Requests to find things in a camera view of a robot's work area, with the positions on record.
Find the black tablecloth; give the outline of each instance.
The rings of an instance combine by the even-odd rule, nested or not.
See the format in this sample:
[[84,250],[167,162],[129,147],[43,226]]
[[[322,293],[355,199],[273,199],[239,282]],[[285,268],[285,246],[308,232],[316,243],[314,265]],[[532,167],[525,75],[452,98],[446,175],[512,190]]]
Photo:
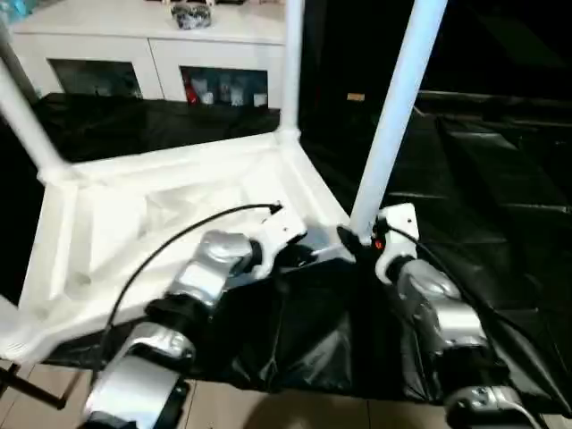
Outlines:
[[[58,150],[74,162],[242,137],[273,130],[278,122],[278,113],[265,110],[61,95],[43,99],[36,109]],[[349,211],[376,115],[339,114],[346,115],[343,121],[305,121],[313,125],[302,144]],[[527,405],[568,415],[571,134],[414,117],[384,201],[413,202],[422,241],[534,339],[531,346],[506,325],[486,323]],[[12,199],[11,221],[21,232],[11,243],[2,288],[15,301],[42,189],[11,133],[4,129],[0,136],[18,165],[17,177],[12,174],[4,185]],[[367,264],[334,260],[229,293],[190,375],[245,389],[292,387],[440,403],[413,371],[415,352],[400,341],[405,328]],[[130,327],[116,329],[115,347]],[[88,365],[96,340],[92,335],[63,344],[48,362]]]

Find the tiled floor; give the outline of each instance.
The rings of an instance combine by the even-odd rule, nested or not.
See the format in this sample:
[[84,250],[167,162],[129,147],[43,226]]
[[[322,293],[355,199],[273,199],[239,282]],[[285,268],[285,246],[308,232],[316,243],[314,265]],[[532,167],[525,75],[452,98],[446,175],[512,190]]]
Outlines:
[[[7,368],[5,362],[0,366]],[[19,376],[61,395],[76,371],[54,366],[23,369]],[[82,373],[68,406],[56,411],[8,389],[0,400],[1,429],[74,429],[88,393]],[[570,422],[549,416],[553,429],[572,429]],[[267,395],[239,391],[218,383],[192,382],[183,419],[177,429],[441,429],[441,408],[354,400],[331,395],[286,391]]]

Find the white cabinet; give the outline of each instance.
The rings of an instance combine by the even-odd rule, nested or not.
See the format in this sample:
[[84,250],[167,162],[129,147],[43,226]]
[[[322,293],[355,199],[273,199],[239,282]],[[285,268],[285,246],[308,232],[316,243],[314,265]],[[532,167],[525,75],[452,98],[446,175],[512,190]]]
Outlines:
[[[41,97],[66,89],[111,93],[101,95],[125,95],[122,92],[132,90],[143,98],[164,97],[144,38],[14,34],[13,48]],[[92,91],[70,90],[88,85]]]
[[234,85],[235,105],[280,107],[283,6],[218,4],[212,14],[210,27],[181,30],[160,2],[61,0],[11,26],[13,50],[41,97],[184,101],[200,75],[214,103],[233,104],[218,89]]
[[223,82],[226,78],[244,82],[237,83],[244,97],[241,105],[266,104],[254,101],[256,96],[258,100],[266,96],[269,107],[281,106],[282,46],[162,39],[152,39],[150,44],[167,100],[185,101],[195,72],[207,75],[202,79],[215,86],[215,103],[231,102],[230,97],[220,94],[221,87],[227,85]]

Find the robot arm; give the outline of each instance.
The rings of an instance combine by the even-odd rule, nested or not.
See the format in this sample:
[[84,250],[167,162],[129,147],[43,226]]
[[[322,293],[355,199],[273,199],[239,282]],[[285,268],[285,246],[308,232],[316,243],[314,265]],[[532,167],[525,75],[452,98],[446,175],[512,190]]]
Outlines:
[[270,216],[251,238],[208,231],[164,296],[149,303],[148,322],[135,327],[98,377],[83,427],[174,428],[189,392],[184,374],[197,341],[223,294],[266,277],[278,253],[306,234],[288,208]]
[[450,427],[539,427],[457,285],[418,259],[415,243],[391,229],[418,238],[413,205],[385,208],[378,220],[385,225],[385,247],[375,272],[396,289],[401,315],[416,330],[426,378],[445,398]]

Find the shelf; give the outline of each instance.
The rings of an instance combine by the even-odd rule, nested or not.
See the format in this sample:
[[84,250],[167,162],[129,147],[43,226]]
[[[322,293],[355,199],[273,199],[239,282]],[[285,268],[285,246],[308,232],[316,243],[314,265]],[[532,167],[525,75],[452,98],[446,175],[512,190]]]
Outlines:
[[218,4],[207,29],[181,30],[170,6],[145,0],[63,0],[14,23],[16,34],[163,38],[283,45],[280,4]]

